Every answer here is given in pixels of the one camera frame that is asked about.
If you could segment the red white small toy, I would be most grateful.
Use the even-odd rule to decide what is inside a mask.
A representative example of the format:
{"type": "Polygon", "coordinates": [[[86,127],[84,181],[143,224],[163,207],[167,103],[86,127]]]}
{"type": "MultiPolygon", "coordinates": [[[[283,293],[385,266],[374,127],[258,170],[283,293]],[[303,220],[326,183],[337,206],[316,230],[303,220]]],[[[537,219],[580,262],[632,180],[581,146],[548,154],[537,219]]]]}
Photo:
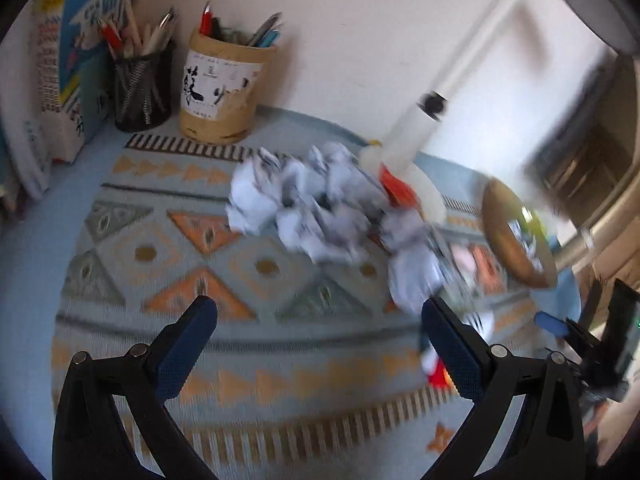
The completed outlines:
{"type": "MultiPolygon", "coordinates": [[[[491,340],[495,328],[495,313],[491,310],[466,312],[462,315],[460,321],[473,327],[485,342],[491,340]]],[[[433,388],[443,389],[454,385],[424,328],[421,330],[420,355],[422,370],[427,382],[433,388]]]]}

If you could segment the blue illustrated book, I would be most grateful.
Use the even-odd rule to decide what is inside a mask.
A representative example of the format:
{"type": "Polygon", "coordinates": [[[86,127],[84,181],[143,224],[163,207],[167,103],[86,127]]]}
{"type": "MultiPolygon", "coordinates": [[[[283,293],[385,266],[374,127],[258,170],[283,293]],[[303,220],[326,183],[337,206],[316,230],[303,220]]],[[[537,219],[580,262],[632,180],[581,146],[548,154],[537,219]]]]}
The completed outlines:
{"type": "Polygon", "coordinates": [[[111,114],[111,55],[99,22],[125,24],[125,0],[35,0],[37,88],[51,158],[73,162],[111,114]]]}

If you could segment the white desk lamp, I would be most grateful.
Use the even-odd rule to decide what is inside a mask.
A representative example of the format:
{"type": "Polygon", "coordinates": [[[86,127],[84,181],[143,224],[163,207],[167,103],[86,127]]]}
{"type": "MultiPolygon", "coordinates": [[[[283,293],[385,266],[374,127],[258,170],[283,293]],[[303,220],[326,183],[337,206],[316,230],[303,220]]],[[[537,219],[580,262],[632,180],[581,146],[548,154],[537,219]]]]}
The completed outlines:
{"type": "MultiPolygon", "coordinates": [[[[362,169],[379,177],[402,208],[416,208],[432,223],[446,221],[444,200],[414,160],[445,117],[448,101],[515,14],[523,0],[491,0],[435,78],[433,88],[412,104],[378,145],[359,154],[362,169]]],[[[639,59],[639,0],[564,0],[608,47],[639,59]]]]}

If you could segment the stack of books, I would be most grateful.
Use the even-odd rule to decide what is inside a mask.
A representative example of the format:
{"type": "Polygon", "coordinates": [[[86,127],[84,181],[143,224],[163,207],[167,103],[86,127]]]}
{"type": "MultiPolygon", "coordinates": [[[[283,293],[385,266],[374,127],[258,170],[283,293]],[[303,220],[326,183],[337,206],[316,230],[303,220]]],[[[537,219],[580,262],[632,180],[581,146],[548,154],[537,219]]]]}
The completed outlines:
{"type": "Polygon", "coordinates": [[[28,37],[7,34],[1,44],[1,129],[18,180],[40,202],[50,184],[51,157],[36,97],[28,37]]]}

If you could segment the crumpled paper pile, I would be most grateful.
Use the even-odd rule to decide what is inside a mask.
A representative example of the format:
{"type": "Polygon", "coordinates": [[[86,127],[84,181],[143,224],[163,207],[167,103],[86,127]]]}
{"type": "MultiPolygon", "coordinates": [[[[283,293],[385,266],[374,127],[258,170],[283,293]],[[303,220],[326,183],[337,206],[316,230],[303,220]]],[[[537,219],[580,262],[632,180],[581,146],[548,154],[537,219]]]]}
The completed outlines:
{"type": "Polygon", "coordinates": [[[469,309],[472,288],[442,233],[416,205],[395,203],[341,143],[287,159],[260,148],[234,170],[226,214],[231,231],[275,228],[289,252],[314,263],[363,263],[364,242],[376,235],[390,253],[387,287],[397,307],[417,314],[428,298],[442,297],[469,309]]]}

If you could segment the brown ribbed bowl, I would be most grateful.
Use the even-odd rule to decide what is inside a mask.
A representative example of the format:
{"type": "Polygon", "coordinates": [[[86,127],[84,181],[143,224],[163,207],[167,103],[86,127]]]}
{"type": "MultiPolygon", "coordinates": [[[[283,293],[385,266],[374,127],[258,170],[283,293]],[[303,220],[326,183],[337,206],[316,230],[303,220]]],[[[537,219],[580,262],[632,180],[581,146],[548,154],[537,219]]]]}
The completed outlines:
{"type": "Polygon", "coordinates": [[[506,272],[530,288],[555,288],[558,271],[536,214],[496,178],[485,185],[480,212],[486,240],[506,272]]]}

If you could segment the bamboo pen holder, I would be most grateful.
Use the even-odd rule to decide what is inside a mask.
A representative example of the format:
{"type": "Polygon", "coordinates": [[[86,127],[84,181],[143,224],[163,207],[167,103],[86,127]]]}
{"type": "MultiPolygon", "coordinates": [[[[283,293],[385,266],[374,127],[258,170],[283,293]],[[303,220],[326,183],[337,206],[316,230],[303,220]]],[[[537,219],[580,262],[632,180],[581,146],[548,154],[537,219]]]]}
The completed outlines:
{"type": "Polygon", "coordinates": [[[200,143],[235,144],[253,129],[275,47],[230,44],[191,34],[180,93],[181,133],[200,143]]]}

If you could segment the patterned woven table mat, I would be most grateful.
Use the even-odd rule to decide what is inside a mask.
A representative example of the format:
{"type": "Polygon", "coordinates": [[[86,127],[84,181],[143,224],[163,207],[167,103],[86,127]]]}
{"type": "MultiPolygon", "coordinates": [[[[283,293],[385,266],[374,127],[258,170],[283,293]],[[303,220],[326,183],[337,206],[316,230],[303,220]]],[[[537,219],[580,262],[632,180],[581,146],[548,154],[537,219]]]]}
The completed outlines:
{"type": "Polygon", "coordinates": [[[218,325],[168,410],[223,479],[416,479],[471,405],[431,387],[419,323],[393,304],[375,237],[354,266],[288,252],[275,230],[232,233],[225,148],[132,136],[102,184],[68,265],[52,390],[72,355],[120,356],[197,296],[218,325]]]}

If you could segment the black mesh pen holder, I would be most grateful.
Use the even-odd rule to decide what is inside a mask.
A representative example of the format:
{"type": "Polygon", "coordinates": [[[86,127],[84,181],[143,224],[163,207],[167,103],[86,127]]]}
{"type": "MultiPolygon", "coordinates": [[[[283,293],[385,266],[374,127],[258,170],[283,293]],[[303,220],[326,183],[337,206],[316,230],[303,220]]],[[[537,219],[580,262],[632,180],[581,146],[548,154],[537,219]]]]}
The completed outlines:
{"type": "Polygon", "coordinates": [[[175,45],[115,62],[114,117],[122,132],[156,128],[171,115],[171,63],[175,45]]]}

